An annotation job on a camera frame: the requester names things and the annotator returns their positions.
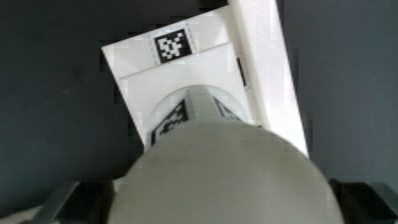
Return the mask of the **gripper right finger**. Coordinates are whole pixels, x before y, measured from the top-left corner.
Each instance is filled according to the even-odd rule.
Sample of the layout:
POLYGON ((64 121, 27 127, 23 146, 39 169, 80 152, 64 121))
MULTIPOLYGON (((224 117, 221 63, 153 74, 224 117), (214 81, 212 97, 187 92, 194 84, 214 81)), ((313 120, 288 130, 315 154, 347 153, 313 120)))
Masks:
POLYGON ((365 182, 329 180, 345 224, 398 224, 398 211, 365 182))

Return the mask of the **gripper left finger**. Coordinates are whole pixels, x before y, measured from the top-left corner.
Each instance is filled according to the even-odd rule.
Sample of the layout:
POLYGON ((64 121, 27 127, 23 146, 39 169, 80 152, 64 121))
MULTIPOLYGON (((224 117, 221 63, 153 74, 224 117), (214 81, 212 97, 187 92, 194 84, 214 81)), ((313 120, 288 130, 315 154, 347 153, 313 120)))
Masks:
POLYGON ((66 182, 55 189, 29 224, 107 224, 114 183, 66 182))

